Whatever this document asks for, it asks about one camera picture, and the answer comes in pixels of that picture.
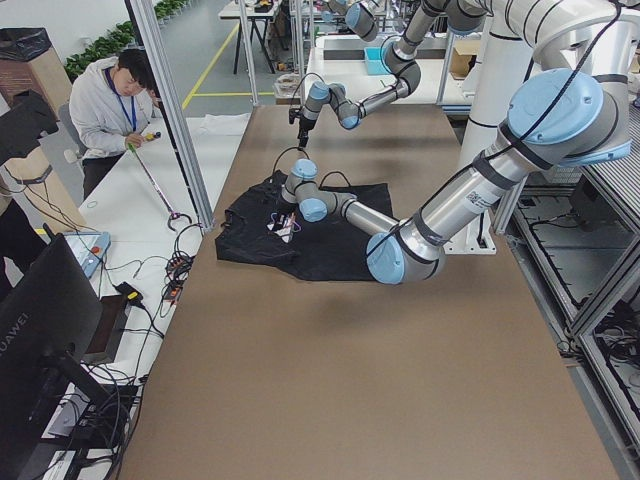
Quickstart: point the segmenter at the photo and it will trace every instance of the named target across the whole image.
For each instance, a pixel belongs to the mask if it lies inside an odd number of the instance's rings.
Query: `cabinet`
[[[42,95],[56,115],[69,101],[71,82],[53,48],[29,62],[0,60],[0,94],[7,104],[12,106],[13,96],[26,90]]]

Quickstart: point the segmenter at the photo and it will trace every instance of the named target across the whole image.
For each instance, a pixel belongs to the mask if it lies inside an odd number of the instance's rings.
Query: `black hair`
[[[131,77],[140,84],[142,88],[153,88],[153,73],[147,53],[137,48],[123,50],[118,56],[118,67],[126,68],[131,73]]]

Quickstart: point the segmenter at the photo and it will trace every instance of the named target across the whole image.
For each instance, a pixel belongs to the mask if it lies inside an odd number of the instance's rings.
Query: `brown table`
[[[216,218],[296,134],[285,107],[256,109]],[[391,106],[353,132],[326,111],[310,137],[320,175],[388,181],[400,217],[459,150],[432,106]],[[386,286],[218,262],[218,233],[173,317],[121,478],[617,478],[500,238],[495,256],[450,257],[434,280]]]

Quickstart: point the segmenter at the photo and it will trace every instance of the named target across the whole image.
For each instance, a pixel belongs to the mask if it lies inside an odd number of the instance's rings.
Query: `person's hand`
[[[124,139],[124,147],[129,148],[129,144],[133,145],[136,148],[140,148],[140,146],[145,142],[145,139],[139,133],[130,133]]]
[[[160,99],[156,97],[156,92],[152,88],[147,89],[147,93],[151,97],[151,101],[153,102],[153,106],[160,108]]]

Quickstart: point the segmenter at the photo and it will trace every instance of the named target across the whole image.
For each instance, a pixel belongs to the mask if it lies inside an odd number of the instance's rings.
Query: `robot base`
[[[491,221],[485,215],[482,224],[482,245],[478,242],[480,230],[480,217],[476,217],[469,225],[456,233],[444,246],[447,255],[495,255],[496,245],[493,243],[489,228]]]

